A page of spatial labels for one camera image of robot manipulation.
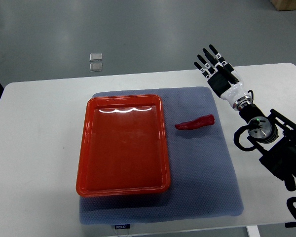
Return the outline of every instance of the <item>robotic hand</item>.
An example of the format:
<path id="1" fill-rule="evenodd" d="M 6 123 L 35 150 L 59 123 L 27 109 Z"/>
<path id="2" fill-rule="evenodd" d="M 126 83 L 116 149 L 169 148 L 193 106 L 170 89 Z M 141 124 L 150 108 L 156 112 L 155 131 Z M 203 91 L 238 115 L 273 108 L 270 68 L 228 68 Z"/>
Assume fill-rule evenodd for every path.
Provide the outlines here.
<path id="1" fill-rule="evenodd" d="M 234 134 L 235 145 L 246 152 L 258 149 L 262 157 L 260 162 L 277 178 L 284 181 L 287 190 L 295 191 L 296 184 L 296 124 L 272 109 L 269 116 L 253 104 L 253 91 L 246 92 L 243 89 L 243 80 L 235 69 L 225 61 L 225 59 L 210 44 L 209 48 L 215 57 L 205 48 L 203 52 L 206 58 L 214 66 L 201 56 L 197 55 L 207 70 L 197 62 L 194 65 L 201 71 L 207 79 L 207 83 L 212 90 L 223 100 L 227 100 L 231 107 L 239 111 L 247 125 L 239 128 Z M 272 143 L 278 136 L 278 128 L 283 130 L 284 137 L 280 139 L 269 151 L 265 150 L 261 144 Z M 243 147 L 240 144 L 240 135 L 248 131 L 247 139 L 253 144 L 252 147 Z M 296 219 L 296 209 L 293 203 L 296 197 L 288 199 L 288 208 Z"/>

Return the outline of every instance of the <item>red tray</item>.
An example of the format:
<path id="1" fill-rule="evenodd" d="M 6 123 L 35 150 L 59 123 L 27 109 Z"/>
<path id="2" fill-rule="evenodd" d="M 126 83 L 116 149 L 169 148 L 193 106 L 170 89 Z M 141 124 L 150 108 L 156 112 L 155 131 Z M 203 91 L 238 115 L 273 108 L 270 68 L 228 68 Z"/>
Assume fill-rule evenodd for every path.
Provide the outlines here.
<path id="1" fill-rule="evenodd" d="M 166 191 L 170 168 L 161 98 L 96 97 L 86 108 L 76 190 L 82 197 Z"/>

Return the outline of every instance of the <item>gray floor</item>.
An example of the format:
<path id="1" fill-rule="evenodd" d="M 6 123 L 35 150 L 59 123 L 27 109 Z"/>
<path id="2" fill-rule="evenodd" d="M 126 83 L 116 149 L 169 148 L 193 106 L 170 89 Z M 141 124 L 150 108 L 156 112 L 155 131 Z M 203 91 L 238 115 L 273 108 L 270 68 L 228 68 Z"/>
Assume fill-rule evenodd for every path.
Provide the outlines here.
<path id="1" fill-rule="evenodd" d="M 296 11 L 277 12 L 269 0 L 0 0 L 3 86 L 194 69 L 210 43 L 234 66 L 296 65 Z M 103 53 L 102 72 L 89 72 L 91 52 Z M 296 236 L 283 224 L 259 229 L 262 237 Z M 237 228 L 164 236 L 247 235 Z"/>

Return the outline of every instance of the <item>gray mat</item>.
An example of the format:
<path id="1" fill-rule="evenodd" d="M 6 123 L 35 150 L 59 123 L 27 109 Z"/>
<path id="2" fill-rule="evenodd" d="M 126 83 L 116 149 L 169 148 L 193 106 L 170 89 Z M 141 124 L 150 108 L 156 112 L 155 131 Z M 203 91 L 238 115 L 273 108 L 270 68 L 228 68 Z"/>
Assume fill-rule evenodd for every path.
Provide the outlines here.
<path id="1" fill-rule="evenodd" d="M 134 94 L 162 98 L 171 186 L 161 194 L 81 197 L 81 223 L 119 225 L 240 215 L 243 204 L 210 89 L 112 91 L 94 97 Z M 215 117 L 212 126 L 190 131 L 174 127 L 208 114 Z"/>

